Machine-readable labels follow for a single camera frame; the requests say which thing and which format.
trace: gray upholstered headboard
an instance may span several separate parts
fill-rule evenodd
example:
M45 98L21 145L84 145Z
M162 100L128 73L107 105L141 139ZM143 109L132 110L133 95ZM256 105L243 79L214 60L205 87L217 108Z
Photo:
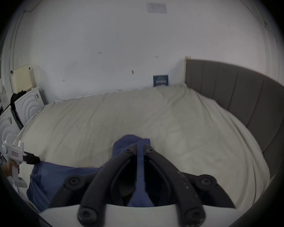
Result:
M185 83L250 130L273 176L284 158L284 87L246 68L202 60L186 61Z

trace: screw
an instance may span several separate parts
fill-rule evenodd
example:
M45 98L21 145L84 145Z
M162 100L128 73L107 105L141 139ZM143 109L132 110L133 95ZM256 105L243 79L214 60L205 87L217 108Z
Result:
M188 225L199 225L205 220L205 214L201 208L188 210L185 214Z
M204 186L209 186L211 184L211 180L209 178L203 178L201 180L201 184L204 185Z
M80 179L77 177L73 177L69 180L69 184L72 186L76 186L80 183Z
M86 224L92 224L97 221L97 213L89 208L81 208L78 212L78 219Z

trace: blue cloth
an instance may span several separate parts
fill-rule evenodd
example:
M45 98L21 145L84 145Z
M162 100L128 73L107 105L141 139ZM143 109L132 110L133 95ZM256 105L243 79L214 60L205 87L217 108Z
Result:
M135 135L125 135L113 146L112 158L125 151L130 145L137 144L137 179L136 191L134 192L129 207L153 207L153 203L145 192L144 183L144 144L150 144L149 139L142 139ZM91 173L99 172L103 167L84 167L74 168L61 166L49 162L40 162L34 166L30 176L30 184L26 192L28 199L41 212L48 208L49 203L58 189L64 183L64 180L71 175L85 176Z

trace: white duvet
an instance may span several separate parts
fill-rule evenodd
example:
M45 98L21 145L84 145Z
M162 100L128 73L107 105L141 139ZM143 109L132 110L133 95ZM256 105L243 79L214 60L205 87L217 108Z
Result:
M214 176L244 213L269 184L269 168L249 130L231 113L184 85L53 102L17 139L42 161L100 167L126 134L149 138L180 171ZM29 183L33 166L21 164Z

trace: hand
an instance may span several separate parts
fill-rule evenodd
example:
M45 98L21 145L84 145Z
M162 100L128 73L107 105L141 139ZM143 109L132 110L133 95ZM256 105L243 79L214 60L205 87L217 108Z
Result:
M18 168L18 174L20 173L20 168L19 166L16 164L16 162L12 159L8 159L8 162L5 165L2 165L1 168L4 172L4 174L6 175L6 177L8 176L12 176L12 166Z

